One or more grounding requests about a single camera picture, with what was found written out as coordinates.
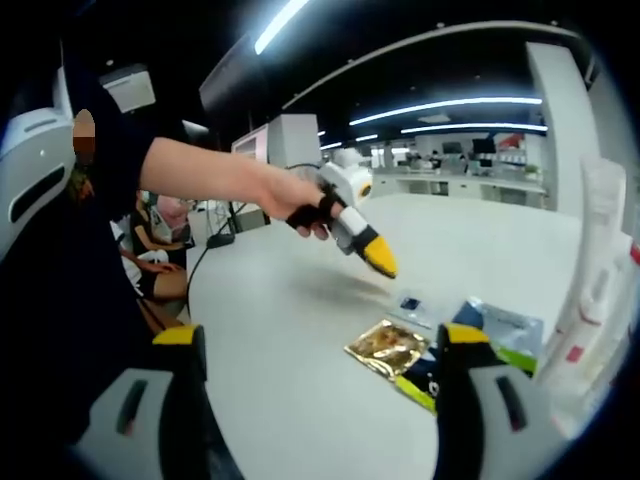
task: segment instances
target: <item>red label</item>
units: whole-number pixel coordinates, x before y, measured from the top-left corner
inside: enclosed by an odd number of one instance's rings
[[[571,347],[571,350],[569,350],[569,354],[567,355],[566,360],[569,363],[576,363],[578,360],[580,360],[580,357],[583,353],[584,348],[574,345],[573,347]]]

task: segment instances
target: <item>desk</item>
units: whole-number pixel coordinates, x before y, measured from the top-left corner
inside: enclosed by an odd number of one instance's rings
[[[476,295],[542,318],[551,334],[577,219],[429,195],[375,198],[362,210],[396,255],[396,280],[282,223],[238,235],[196,273],[207,391],[247,480],[431,478],[435,418],[342,350],[403,288],[422,292],[441,319]]]
[[[525,193],[528,206],[537,208],[543,207],[542,199],[546,195],[546,190],[536,182],[424,172],[375,172],[371,194],[374,197],[390,193],[430,194],[434,193],[433,185],[436,183],[448,184],[450,197],[478,200],[501,201],[498,190],[516,190]]]

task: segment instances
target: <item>black shirt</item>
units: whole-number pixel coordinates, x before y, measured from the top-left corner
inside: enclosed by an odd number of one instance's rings
[[[152,339],[109,220],[135,208],[153,136],[128,125],[109,93],[72,58],[65,71],[74,113],[88,109],[96,125],[95,155],[85,169],[90,183],[78,194],[83,176],[72,175],[0,265],[4,357],[12,362],[5,392],[14,426],[32,435],[34,449],[47,437],[77,440],[91,404],[140,361]]]
[[[147,251],[147,247],[145,247],[142,240],[140,240],[140,237],[136,233],[136,228],[142,227],[147,234],[147,237],[149,237],[149,239],[153,239],[151,223],[142,216],[138,209],[135,209],[131,212],[131,216],[129,217],[129,225],[131,230],[131,246],[133,248],[133,253],[135,255],[142,255]]]

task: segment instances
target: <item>gold packet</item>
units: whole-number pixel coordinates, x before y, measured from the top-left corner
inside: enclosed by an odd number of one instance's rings
[[[344,349],[374,372],[394,381],[418,361],[427,344],[424,337],[384,319]]]

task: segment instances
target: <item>green strip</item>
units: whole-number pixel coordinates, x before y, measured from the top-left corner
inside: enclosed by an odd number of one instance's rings
[[[395,383],[396,387],[398,387],[402,393],[435,415],[436,401],[431,395],[427,395],[404,377],[396,377]]]
[[[496,353],[500,360],[507,362],[514,367],[518,367],[524,372],[533,374],[536,371],[536,365],[538,364],[538,361],[535,359],[535,357],[524,355],[522,353],[509,350],[504,347],[498,347],[498,351]]]

